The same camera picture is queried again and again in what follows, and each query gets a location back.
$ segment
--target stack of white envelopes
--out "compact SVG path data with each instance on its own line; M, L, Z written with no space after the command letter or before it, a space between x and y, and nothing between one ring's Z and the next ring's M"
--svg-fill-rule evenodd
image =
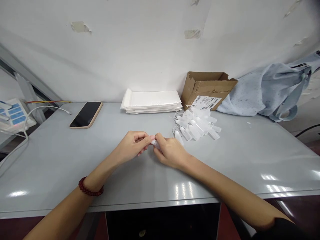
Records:
M133 92L128 88L120 108L138 114L179 111L182 105L177 91Z

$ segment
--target bag strap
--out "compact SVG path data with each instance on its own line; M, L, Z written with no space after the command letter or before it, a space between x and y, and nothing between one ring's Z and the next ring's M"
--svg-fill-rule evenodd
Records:
M297 102L301 96L302 91L311 77L311 67L308 67L304 70L304 73L301 75L301 82L299 85L291 92L289 96L282 102L282 104L277 107L277 109L269 116L269 118L275 122L281 121L290 121L295 118L298 113ZM282 114L289 111L289 114L286 117L281 117Z

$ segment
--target bracelet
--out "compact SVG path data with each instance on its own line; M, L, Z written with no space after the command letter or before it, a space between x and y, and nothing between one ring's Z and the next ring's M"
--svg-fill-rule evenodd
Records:
M95 197L99 197L102 193L103 193L103 186L102 188L99 190L99 192L91 192L89 189L87 189L84 185L83 185L83 181L86 179L86 177L81 178L81 180L79 181L79 188L80 190L87 194L88 196L95 196Z

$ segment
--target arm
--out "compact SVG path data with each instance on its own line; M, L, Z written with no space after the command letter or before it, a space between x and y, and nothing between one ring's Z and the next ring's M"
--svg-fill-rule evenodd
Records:
M267 230L271 228L275 218L291 221L286 215L257 195L188 154L175 138L164 138L158 133L156 139L162 152L157 148L154 148L153 151L160 162L201 181L254 229Z
M153 139L155 136L148 136L145 132L129 131L113 152L88 175L83 182L84 186L92 192L98 192L119 165L136 155L140 156ZM76 187L24 239L68 239L93 199Z

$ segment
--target peeling paint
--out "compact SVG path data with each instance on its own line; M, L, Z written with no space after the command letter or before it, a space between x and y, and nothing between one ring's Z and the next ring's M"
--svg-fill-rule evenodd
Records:
M296 0L295 3L289 8L288 12L286 13L286 15L284 15L283 18L289 16L289 14L292 13L297 8L297 6L299 6L301 1L302 0Z
M198 3L200 2L200 0L192 0L192 3L190 4L190 6L192 7L193 5L198 5Z
M297 42L295 45L293 45L294 47L295 46L299 46L299 45L302 45L302 44L305 44L306 41L307 41L308 37L304 37L302 40L300 40L299 42Z
M192 38L200 38L200 30L185 30L184 31L184 38L185 39L192 39Z
M91 29L88 28L88 26L82 21L72 22L70 23L70 25L74 32L88 32L90 34L92 33Z

